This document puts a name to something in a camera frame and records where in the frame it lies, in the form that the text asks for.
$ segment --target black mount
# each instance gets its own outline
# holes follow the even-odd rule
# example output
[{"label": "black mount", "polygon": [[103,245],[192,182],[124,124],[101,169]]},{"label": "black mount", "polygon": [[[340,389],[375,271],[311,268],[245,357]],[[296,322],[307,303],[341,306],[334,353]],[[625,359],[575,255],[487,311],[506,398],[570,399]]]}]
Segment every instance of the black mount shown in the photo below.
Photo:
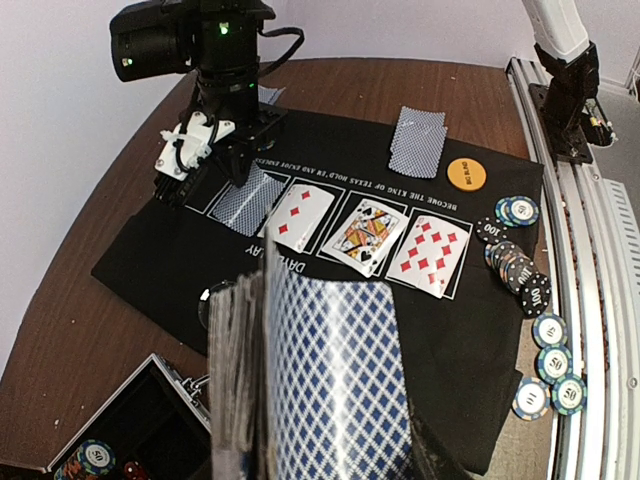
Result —
[{"label": "black mount", "polygon": [[530,85],[529,93],[554,161],[593,163],[581,120],[587,100],[596,98],[600,84],[595,44],[590,43],[589,48],[571,63],[552,57],[537,44],[535,48],[540,62],[553,79],[548,88]]},{"label": "black mount", "polygon": [[256,116],[213,144],[211,155],[200,162],[199,168],[191,170],[184,181],[159,173],[154,182],[155,197],[170,207],[183,206],[211,165],[215,165],[234,185],[244,185],[257,155],[273,147],[282,133],[286,115],[286,110],[260,104]]}]

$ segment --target blue poker chip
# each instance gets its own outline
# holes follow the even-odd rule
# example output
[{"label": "blue poker chip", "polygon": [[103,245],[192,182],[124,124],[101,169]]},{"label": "blue poker chip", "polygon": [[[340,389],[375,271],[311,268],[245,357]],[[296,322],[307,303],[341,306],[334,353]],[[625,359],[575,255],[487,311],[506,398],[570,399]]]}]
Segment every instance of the blue poker chip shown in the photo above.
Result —
[{"label": "blue poker chip", "polygon": [[517,227],[529,227],[538,221],[540,209],[529,197],[511,197],[507,201],[505,214],[510,223]]},{"label": "blue poker chip", "polygon": [[558,315],[543,313],[536,317],[531,328],[533,339],[540,348],[566,345],[569,336],[567,323]]},{"label": "blue poker chip", "polygon": [[573,355],[569,349],[563,345],[558,347],[547,347],[538,354],[536,361],[536,371],[538,376],[549,385],[571,373],[573,370]]},{"label": "blue poker chip", "polygon": [[78,447],[76,458],[87,473],[107,475],[116,466],[111,447],[100,440],[87,440]]},{"label": "blue poker chip", "polygon": [[511,408],[521,419],[533,422],[542,418],[551,406],[548,386],[540,379],[524,377],[513,399]]},{"label": "blue poker chip", "polygon": [[515,227],[516,225],[511,222],[509,217],[507,216],[507,204],[510,200],[515,199],[516,197],[505,197],[498,200],[496,203],[496,218],[499,219],[502,223],[504,223],[507,227]]},{"label": "blue poker chip", "polygon": [[554,408],[561,415],[573,415],[587,406],[587,385],[574,373],[560,377],[551,390]]}]

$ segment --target cable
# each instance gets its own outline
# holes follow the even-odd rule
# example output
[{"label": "cable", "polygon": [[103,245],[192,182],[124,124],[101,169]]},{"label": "cable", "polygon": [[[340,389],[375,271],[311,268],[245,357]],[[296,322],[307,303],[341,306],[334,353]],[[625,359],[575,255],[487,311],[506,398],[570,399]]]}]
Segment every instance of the cable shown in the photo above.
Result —
[{"label": "cable", "polygon": [[273,62],[268,67],[265,67],[263,70],[260,70],[258,72],[258,78],[266,77],[267,75],[275,72],[278,68],[280,68],[282,65],[284,65],[287,60],[289,60],[291,57],[293,57],[293,55],[298,51],[298,49],[304,43],[304,31],[301,28],[285,27],[285,28],[278,28],[276,30],[271,30],[269,32],[264,32],[262,30],[259,30],[258,33],[261,36],[265,37],[265,38],[281,37],[283,35],[297,35],[298,36],[296,41],[293,42],[293,45],[291,45],[291,47],[289,47],[289,50],[287,50],[284,53],[284,55],[282,55],[279,59],[277,59],[275,62]]},{"label": "cable", "polygon": [[[180,114],[180,133],[182,135],[186,134],[189,130],[189,122],[191,121],[191,116],[193,112],[196,110],[198,106],[198,95],[200,94],[200,90],[198,89],[198,84],[196,83],[193,87],[193,92],[191,92],[191,99],[189,100],[189,105],[187,108]],[[184,145],[184,140],[176,140],[173,142],[173,146],[176,149],[176,164],[178,168],[184,172],[189,172],[189,168],[182,163],[182,158],[180,157],[180,153],[182,152],[182,145]]]}]

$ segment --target poker chip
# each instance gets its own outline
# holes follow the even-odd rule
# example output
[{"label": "poker chip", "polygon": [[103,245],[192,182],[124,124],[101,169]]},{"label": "poker chip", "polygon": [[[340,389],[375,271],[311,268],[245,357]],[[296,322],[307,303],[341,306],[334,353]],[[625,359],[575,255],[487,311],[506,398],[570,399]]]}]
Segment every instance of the poker chip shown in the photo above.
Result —
[{"label": "poker chip", "polygon": [[563,375],[551,390],[551,400],[561,415],[578,413],[587,405],[587,385],[574,373]]},{"label": "poker chip", "polygon": [[547,385],[538,378],[524,377],[511,408],[521,419],[532,422],[542,418],[550,405],[551,395]]},{"label": "poker chip", "polygon": [[491,266],[494,270],[498,270],[501,266],[502,260],[506,256],[513,253],[523,253],[522,249],[513,242],[505,241],[500,242],[494,247],[494,256],[492,257]]},{"label": "poker chip", "polygon": [[116,466],[116,457],[109,445],[100,440],[86,440],[54,474],[56,480],[97,478],[107,475]]},{"label": "poker chip", "polygon": [[484,217],[476,222],[476,235],[483,242],[495,245],[507,240],[507,227],[496,218]]},{"label": "poker chip", "polygon": [[510,200],[514,198],[515,197],[505,197],[498,200],[498,203],[496,203],[496,209],[495,209],[496,218],[500,220],[502,223],[504,223],[507,227],[516,226],[516,224],[512,223],[509,217],[507,216],[507,204],[509,203]]},{"label": "poker chip", "polygon": [[505,269],[505,285],[511,293],[519,294],[522,286],[536,273],[535,264],[524,255],[515,256]]},{"label": "poker chip", "polygon": [[493,245],[487,244],[484,247],[484,261],[487,263],[487,266],[492,266],[491,255],[493,253]]},{"label": "poker chip", "polygon": [[536,371],[538,376],[549,385],[571,373],[573,369],[573,356],[565,346],[547,347],[538,354]]},{"label": "poker chip", "polygon": [[542,273],[535,273],[520,289],[522,310],[526,318],[542,315],[549,306],[551,286]]},{"label": "poker chip", "polygon": [[458,158],[451,162],[447,176],[453,186],[463,192],[478,191],[487,182],[487,171],[472,158]]},{"label": "poker chip", "polygon": [[567,324],[553,313],[544,313],[533,322],[533,339],[540,348],[566,345],[569,339]]},{"label": "poker chip", "polygon": [[515,226],[529,227],[538,221],[540,209],[529,197],[517,196],[507,200],[504,214]]}]

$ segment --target aluminum rail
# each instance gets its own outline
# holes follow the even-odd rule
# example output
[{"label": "aluminum rail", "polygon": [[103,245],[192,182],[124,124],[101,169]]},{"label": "aluminum rail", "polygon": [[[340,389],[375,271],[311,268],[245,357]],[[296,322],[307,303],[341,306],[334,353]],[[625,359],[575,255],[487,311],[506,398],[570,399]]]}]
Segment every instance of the aluminum rail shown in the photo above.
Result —
[{"label": "aluminum rail", "polygon": [[531,158],[546,167],[560,311],[570,328],[574,371],[581,374],[584,353],[588,386],[582,415],[554,418],[547,478],[638,479],[640,255],[625,250],[621,232],[630,227],[616,216],[597,163],[554,166],[529,94],[530,84],[548,83],[542,67],[514,58],[507,76]]}]

